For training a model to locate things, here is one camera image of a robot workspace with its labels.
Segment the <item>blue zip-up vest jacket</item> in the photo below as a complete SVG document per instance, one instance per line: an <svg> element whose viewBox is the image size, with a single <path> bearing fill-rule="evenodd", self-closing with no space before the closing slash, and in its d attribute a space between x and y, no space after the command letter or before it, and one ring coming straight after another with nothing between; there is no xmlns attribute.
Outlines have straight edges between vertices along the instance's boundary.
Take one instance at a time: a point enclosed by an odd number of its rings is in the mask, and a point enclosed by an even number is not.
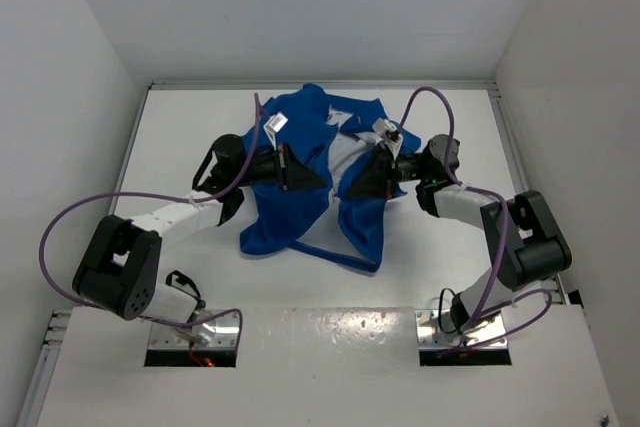
<svg viewBox="0 0 640 427"><path fill-rule="evenodd" d="M379 198L351 198L348 192L381 141L374 124L387 116L382 102L333 95L318 85L306 84L294 93L270 98L263 109L267 117L286 117L277 140L288 144L296 158L326 184L291 192L275 182L253 186L257 219L240 234L242 252L266 255L291 248L366 274L376 273L383 258L386 204L405 193L394 185L384 187ZM357 250L357 256L300 240L331 202L338 204L334 226Z"/></svg>

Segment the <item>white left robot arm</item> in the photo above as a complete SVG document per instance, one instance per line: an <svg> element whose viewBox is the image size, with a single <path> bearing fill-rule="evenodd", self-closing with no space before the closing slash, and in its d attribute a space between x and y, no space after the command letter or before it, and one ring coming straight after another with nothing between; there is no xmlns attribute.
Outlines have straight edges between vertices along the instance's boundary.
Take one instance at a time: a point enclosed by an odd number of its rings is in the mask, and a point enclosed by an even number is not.
<svg viewBox="0 0 640 427"><path fill-rule="evenodd" d="M146 317L172 326L204 317L205 302L196 288L183 290L158 279L163 249L230 220L244 200L245 186L265 184L290 194L327 185L292 148L281 143L249 152L242 138L225 134L213 142L198 168L186 202L170 203L129 219L104 217L97 225L72 281L87 302L124 320Z"/></svg>

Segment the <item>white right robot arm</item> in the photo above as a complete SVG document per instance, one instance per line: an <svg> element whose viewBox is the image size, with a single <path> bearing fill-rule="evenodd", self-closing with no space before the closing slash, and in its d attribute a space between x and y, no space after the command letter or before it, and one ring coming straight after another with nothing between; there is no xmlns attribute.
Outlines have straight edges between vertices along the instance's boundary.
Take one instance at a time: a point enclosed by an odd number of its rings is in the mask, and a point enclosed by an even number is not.
<svg viewBox="0 0 640 427"><path fill-rule="evenodd" d="M459 141L433 137L420 153L394 155L385 143L346 188L350 201L389 200L402 182L418 182L419 207L429 215L457 220L483 231L491 267L456 293L440 323L446 335L462 334L480 318L515 302L530 284L552 277L572 262L568 244L538 191L502 202L494 195L452 179L459 167Z"/></svg>

